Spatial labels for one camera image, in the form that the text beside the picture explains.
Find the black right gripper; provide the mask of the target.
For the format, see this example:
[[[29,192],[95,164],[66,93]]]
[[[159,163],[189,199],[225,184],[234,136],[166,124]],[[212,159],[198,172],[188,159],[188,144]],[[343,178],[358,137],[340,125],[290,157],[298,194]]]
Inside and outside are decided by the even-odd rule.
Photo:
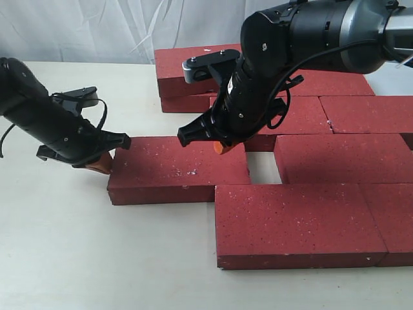
[[[182,146],[195,141],[214,141],[214,151],[223,155],[257,134],[263,127],[275,129],[287,114],[287,101],[277,94],[287,91],[286,70],[273,76],[253,72],[238,61],[233,73],[211,68],[221,85],[214,104],[202,115],[178,129]]]

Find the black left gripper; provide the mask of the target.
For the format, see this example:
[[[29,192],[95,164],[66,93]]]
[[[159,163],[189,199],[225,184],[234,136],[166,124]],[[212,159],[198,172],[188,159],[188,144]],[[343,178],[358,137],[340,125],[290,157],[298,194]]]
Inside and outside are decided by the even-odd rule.
[[[39,146],[36,156],[43,161],[56,160],[72,167],[109,175],[112,172],[111,150],[128,150],[131,138],[125,133],[103,130],[108,107],[104,100],[103,114],[94,126],[84,118],[82,106],[75,102],[48,96],[36,99],[41,120],[39,121]]]

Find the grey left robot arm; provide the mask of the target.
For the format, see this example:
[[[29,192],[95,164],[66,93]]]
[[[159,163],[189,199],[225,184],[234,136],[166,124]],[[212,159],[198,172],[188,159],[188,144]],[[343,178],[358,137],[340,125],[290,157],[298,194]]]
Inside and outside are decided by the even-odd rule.
[[[36,156],[43,161],[110,174],[110,151],[128,150],[131,139],[103,130],[107,109],[98,125],[82,116],[101,101],[96,87],[50,94],[22,61],[1,58],[1,116],[41,142]]]

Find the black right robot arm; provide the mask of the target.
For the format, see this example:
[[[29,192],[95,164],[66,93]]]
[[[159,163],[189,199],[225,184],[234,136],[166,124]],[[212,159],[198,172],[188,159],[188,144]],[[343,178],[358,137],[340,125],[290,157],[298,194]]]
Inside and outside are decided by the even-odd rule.
[[[290,1],[254,12],[241,27],[239,50],[183,62],[187,83],[213,79],[214,104],[179,128],[182,146],[213,141],[220,154],[278,128],[299,70],[370,74],[393,61],[412,66],[412,9],[397,1]]]

